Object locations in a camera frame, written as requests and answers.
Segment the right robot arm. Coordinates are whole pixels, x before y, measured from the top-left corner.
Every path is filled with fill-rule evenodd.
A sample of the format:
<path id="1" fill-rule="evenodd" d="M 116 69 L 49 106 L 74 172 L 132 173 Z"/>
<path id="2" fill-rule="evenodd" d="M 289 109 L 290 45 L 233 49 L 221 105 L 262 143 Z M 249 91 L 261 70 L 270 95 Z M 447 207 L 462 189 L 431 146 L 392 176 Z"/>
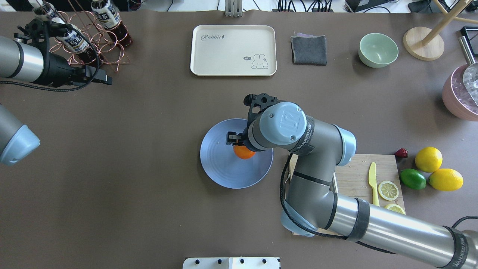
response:
<path id="1" fill-rule="evenodd" d="M 289 188 L 280 184 L 287 229 L 307 236 L 329 230 L 331 238 L 438 269 L 477 268 L 477 232 L 434 225 L 336 191 L 336 167 L 348 164 L 356 150 L 352 133 L 306 115 L 292 102 L 264 97 L 244 104 L 249 107 L 246 128 L 229 132 L 227 144 L 254 152 L 283 148 L 298 157 Z"/>

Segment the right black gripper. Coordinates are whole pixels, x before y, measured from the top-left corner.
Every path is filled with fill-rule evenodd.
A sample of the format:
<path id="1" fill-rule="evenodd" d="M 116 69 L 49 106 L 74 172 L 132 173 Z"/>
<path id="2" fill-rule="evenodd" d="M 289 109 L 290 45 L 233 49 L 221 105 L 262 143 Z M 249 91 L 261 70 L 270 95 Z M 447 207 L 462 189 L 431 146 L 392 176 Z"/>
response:
<path id="1" fill-rule="evenodd" d="M 250 146 L 248 127 L 245 127 L 242 133 L 239 132 L 227 132 L 226 135 L 226 145 L 240 145 L 240 146 Z"/>

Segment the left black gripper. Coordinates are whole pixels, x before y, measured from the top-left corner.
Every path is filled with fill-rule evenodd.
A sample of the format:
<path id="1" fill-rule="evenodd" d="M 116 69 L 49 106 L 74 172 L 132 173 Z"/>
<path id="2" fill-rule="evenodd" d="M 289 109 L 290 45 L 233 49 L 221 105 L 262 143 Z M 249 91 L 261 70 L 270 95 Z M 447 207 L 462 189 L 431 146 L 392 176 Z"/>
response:
<path id="1" fill-rule="evenodd" d="M 43 86 L 60 87 L 64 85 L 86 86 L 93 81 L 93 74 L 88 74 L 89 66 L 77 68 L 70 66 L 67 60 L 55 53 L 43 52 L 43 71 L 40 75 L 40 84 Z M 95 82 L 112 85 L 112 78 L 98 73 Z"/>

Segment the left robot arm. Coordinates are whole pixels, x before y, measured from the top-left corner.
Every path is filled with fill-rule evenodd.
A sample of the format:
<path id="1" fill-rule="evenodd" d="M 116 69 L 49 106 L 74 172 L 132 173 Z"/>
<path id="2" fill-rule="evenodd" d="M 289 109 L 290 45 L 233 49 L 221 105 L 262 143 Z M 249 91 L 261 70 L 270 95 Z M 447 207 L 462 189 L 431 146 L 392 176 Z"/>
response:
<path id="1" fill-rule="evenodd" d="M 112 78 L 102 69 L 92 66 L 73 67 L 62 56 L 48 49 L 23 44 L 1 37 L 1 77 L 5 82 L 22 81 L 60 87 L 73 84 L 83 86 L 87 81 L 112 84 Z M 1 163 L 15 165 L 40 145 L 39 138 L 21 123 L 5 106 L 0 109 Z"/>

